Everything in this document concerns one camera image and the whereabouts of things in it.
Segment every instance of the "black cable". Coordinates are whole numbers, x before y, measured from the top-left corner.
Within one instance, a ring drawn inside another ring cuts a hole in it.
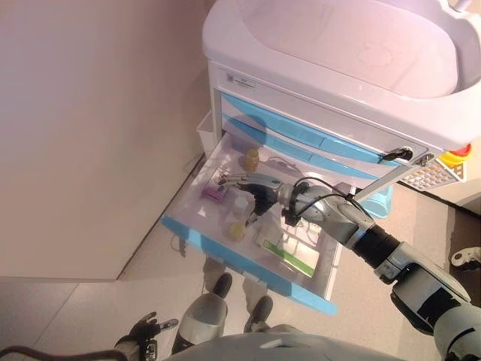
[[[118,350],[106,350],[91,353],[79,353],[71,356],[57,356],[49,353],[40,352],[30,347],[25,346],[10,346],[0,350],[0,359],[9,353],[20,353],[22,355],[31,357],[32,359],[39,359],[40,361],[96,361],[97,359],[115,359],[116,361],[128,361],[124,353]]]
[[[341,192],[337,187],[329,184],[328,182],[326,182],[325,180],[322,180],[321,178],[317,178],[317,177],[302,177],[302,178],[299,178],[297,179],[297,181],[294,183],[294,187],[296,187],[298,184],[300,184],[300,182],[302,181],[305,181],[305,180],[308,180],[308,179],[314,179],[315,181],[318,181],[326,186],[328,186],[329,188],[331,188],[332,190],[335,190],[336,192],[338,192],[339,194],[341,194],[342,196],[347,196],[346,193],[344,192]]]
[[[307,211],[309,208],[315,205],[318,201],[322,201],[325,198],[334,197],[334,196],[341,197],[342,199],[346,199],[344,196],[337,193],[327,194],[325,196],[319,196],[319,197],[316,197],[312,202],[307,203],[295,216],[296,217],[301,216],[305,211]]]
[[[302,177],[302,178],[299,178],[296,180],[296,182],[294,183],[294,188],[300,184],[300,182],[302,181],[305,181],[305,180],[309,180],[309,179],[312,179],[312,180],[315,180],[315,181],[318,181],[328,187],[330,187],[332,190],[336,191],[337,193],[339,194],[336,194],[336,193],[332,193],[332,194],[328,194],[327,196],[320,196],[320,197],[317,197],[316,199],[314,199],[312,202],[308,203],[307,205],[305,205],[297,214],[296,216],[300,216],[302,215],[307,209],[309,209],[310,207],[312,207],[313,205],[315,205],[318,201],[324,199],[324,198],[328,198],[330,196],[339,196],[339,197],[342,197],[344,199],[346,199],[349,203],[351,203],[354,207],[358,208],[362,213],[364,213],[366,216],[368,216],[370,219],[373,219],[373,217],[365,210],[364,207],[362,207],[362,205],[359,204],[359,202],[357,202],[353,197],[352,195],[350,194],[346,194],[342,191],[340,191],[337,187],[331,185],[330,183],[326,182],[325,180],[322,180],[321,178],[317,178],[317,177]]]

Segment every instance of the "white wall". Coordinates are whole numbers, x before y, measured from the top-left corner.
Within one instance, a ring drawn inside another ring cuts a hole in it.
[[[210,3],[0,2],[0,277],[116,278],[201,152]]]

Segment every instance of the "open drawer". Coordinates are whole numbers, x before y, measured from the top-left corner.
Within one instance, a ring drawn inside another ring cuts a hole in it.
[[[296,233],[299,249],[307,245],[316,255],[315,264],[312,264],[311,257],[311,263],[306,268],[307,261],[300,265],[296,263],[298,259],[293,261],[292,257],[283,256],[278,250],[271,249],[272,244],[266,247],[263,239],[259,241],[262,227],[268,220],[280,222],[279,205],[273,206],[251,225],[241,241],[232,241],[228,228],[240,219],[231,212],[231,205],[238,196],[245,197],[250,203],[248,214],[254,206],[253,197],[249,193],[229,189],[222,203],[217,204],[202,195],[202,190],[219,167],[229,174],[245,173],[241,164],[245,151],[250,147],[252,145],[245,140],[225,133],[183,198],[162,217],[162,223],[214,259],[222,260],[237,272],[265,282],[274,292],[316,310],[334,314],[336,308],[329,299],[341,249],[335,240],[320,232],[320,236],[312,243],[312,238],[304,241],[303,233]],[[310,167],[296,164],[295,159],[293,162],[293,159],[271,148],[261,147],[259,158],[261,162],[257,172],[277,177],[284,182],[294,183],[300,177],[313,175],[309,171]],[[334,184],[338,183],[335,179],[324,178]]]

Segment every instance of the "blue drawer handle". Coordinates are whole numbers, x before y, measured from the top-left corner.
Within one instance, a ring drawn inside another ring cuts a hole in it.
[[[241,130],[242,132],[246,133],[258,143],[268,145],[269,147],[274,148],[275,150],[278,150],[289,156],[292,156],[293,158],[312,164],[316,167],[348,175],[350,177],[364,178],[370,180],[377,179],[377,177],[374,177],[371,174],[364,173],[363,171],[348,167],[347,165],[335,162],[334,160],[330,160],[328,158],[325,158],[324,156],[308,152],[300,147],[295,146],[294,144],[290,144],[286,141],[283,141],[282,139],[275,138],[272,135],[261,132],[260,130],[253,128],[252,126],[248,126],[247,124],[242,123],[235,118],[229,117],[225,114],[223,114],[223,116],[227,119],[227,121],[230,122],[230,124]]]
[[[288,117],[276,114],[267,109],[258,107],[257,105],[245,102],[234,96],[223,93],[224,99],[237,108],[242,113],[248,115],[255,120],[260,126],[269,128],[285,135],[287,138],[298,141],[302,144],[324,150],[338,156],[361,160],[362,162],[378,163],[381,156],[375,152],[371,152],[357,145],[343,141],[320,130],[310,128],[304,124],[300,124]],[[386,162],[385,165],[397,167],[397,162]]]

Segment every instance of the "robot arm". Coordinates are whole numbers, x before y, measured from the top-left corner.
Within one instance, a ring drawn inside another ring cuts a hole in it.
[[[247,226],[275,204],[275,194],[288,224],[302,217],[321,226],[363,258],[383,282],[396,281],[391,300],[414,327],[434,336],[443,357],[481,359],[481,309],[470,304],[463,286],[415,248],[387,234],[349,196],[306,182],[283,184],[262,174],[225,176],[219,184],[254,195],[256,207]]]

